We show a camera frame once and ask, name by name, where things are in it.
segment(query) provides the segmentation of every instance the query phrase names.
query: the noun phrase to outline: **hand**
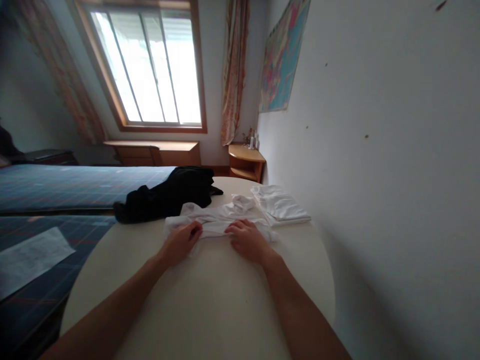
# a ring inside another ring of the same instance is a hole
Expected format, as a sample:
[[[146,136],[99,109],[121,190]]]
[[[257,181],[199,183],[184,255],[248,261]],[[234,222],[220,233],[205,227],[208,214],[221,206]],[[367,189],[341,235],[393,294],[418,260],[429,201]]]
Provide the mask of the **hand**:
[[[234,221],[225,232],[236,235],[230,242],[231,246],[240,256],[251,262],[263,266],[270,256],[277,255],[253,222],[246,219]]]
[[[177,265],[187,257],[202,235],[202,224],[198,221],[182,225],[170,233],[158,252],[159,258],[167,268]]]

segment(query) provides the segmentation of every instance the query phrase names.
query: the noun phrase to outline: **wall stain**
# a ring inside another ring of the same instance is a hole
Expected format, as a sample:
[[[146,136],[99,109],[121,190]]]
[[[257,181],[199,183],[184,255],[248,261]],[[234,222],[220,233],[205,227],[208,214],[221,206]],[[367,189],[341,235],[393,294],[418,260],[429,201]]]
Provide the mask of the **wall stain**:
[[[447,3],[447,0],[443,1],[440,5],[436,7],[435,11],[439,12],[440,10],[442,10],[446,3]]]

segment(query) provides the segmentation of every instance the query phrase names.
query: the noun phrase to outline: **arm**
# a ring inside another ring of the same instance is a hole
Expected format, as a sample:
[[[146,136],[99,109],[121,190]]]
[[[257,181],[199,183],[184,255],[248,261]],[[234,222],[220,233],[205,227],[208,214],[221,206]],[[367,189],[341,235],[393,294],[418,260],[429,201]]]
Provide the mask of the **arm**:
[[[350,359],[327,320],[255,225],[237,220],[226,230],[233,248],[265,272],[286,344],[293,359]]]
[[[162,274],[192,250],[202,233],[193,222],[173,231],[140,270],[66,332],[40,358],[111,359]]]

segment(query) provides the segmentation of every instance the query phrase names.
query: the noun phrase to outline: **map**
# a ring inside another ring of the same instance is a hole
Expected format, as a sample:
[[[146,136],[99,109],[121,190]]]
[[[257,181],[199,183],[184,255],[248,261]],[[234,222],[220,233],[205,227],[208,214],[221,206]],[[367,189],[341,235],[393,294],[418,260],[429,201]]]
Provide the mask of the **map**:
[[[285,110],[289,105],[310,0],[290,0],[265,46],[258,111]]]

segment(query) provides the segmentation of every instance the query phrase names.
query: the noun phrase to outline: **window frame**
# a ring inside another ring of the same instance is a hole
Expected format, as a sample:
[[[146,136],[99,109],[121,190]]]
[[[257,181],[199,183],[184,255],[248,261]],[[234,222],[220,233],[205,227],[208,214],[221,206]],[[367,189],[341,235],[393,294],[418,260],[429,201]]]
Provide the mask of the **window frame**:
[[[193,133],[207,134],[207,113],[205,107],[204,77],[202,66],[202,51],[200,42],[200,22],[198,0],[70,0],[70,12],[76,24],[90,61],[100,81],[103,93],[113,114],[118,129],[121,132],[136,133]],[[101,10],[102,7],[111,10],[112,7],[126,11],[146,10],[190,10],[193,49],[195,53],[196,81],[200,105],[200,125],[189,125],[174,122],[148,122],[148,125],[138,125],[129,121],[120,98],[112,70],[110,69],[99,35],[93,26],[89,10]]]

